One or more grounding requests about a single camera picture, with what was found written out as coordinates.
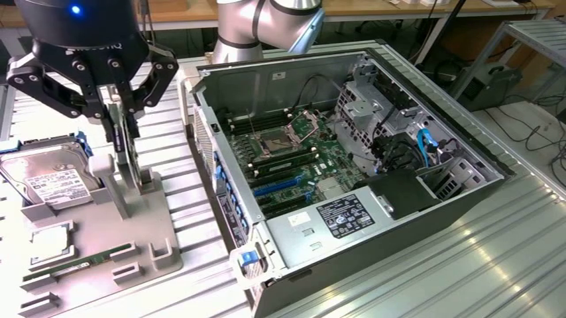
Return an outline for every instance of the power supply label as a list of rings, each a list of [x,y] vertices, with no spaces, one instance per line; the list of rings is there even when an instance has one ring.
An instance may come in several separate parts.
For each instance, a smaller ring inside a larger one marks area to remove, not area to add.
[[[76,169],[27,178],[24,182],[47,204],[60,204],[91,195]]]
[[[375,224],[355,194],[316,207],[316,210],[336,239]]]

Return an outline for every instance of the metal table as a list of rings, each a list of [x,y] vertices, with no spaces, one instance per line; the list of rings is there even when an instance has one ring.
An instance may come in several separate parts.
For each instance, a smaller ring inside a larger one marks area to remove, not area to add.
[[[458,78],[451,88],[450,95],[455,99],[462,95],[476,70],[486,63],[488,55],[499,45],[505,35],[513,36],[557,64],[566,67],[566,21],[561,18],[539,21],[506,21],[496,29],[468,71]]]
[[[375,48],[398,67],[518,176],[450,228],[272,317],[563,317],[565,190],[514,153],[387,45],[372,41],[332,44],[318,46],[314,52],[366,47]],[[266,56],[283,54],[275,50]],[[204,63],[203,58],[181,61],[183,66]],[[140,123],[143,137],[137,150],[141,165],[152,166],[165,175],[167,201],[184,267],[63,317],[250,317],[248,303],[227,264],[219,229],[195,175],[172,87],[173,84],[164,102]],[[15,110],[11,133],[20,136],[31,134],[28,130],[47,119],[61,120],[61,131],[64,125],[68,128],[75,123],[64,122],[61,116],[21,93],[16,94]],[[95,151],[109,151],[100,140],[104,135],[93,134],[93,129],[97,127],[91,128]],[[11,195],[0,202],[0,211],[7,210],[13,200]]]

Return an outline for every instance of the motherboard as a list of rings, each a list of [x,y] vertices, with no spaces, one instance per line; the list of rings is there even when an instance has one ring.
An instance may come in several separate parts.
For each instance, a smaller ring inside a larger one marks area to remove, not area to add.
[[[243,120],[247,130],[232,125],[236,133],[228,136],[268,219],[348,192],[367,177],[336,140],[330,119],[304,109],[280,118],[286,125],[270,118]]]

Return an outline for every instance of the blue led light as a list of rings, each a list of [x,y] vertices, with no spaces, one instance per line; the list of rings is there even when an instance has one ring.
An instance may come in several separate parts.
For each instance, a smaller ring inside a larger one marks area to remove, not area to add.
[[[80,14],[80,7],[77,5],[73,5],[71,7],[71,12],[75,13],[76,15],[79,15]]]

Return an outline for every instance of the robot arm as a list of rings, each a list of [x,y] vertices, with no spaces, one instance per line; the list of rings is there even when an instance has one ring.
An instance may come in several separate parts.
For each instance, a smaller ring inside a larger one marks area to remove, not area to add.
[[[135,114],[159,99],[177,71],[172,51],[156,48],[137,29],[128,0],[16,0],[33,36],[33,52],[9,62],[9,85],[63,115],[87,116],[104,126],[105,139],[121,152],[120,133],[99,93],[115,85],[132,138],[139,137]],[[149,57],[148,79],[136,90],[129,80]],[[45,73],[45,67],[80,86],[65,88]]]
[[[260,42],[304,54],[320,32],[322,0],[217,0],[219,40],[213,62],[263,57]]]

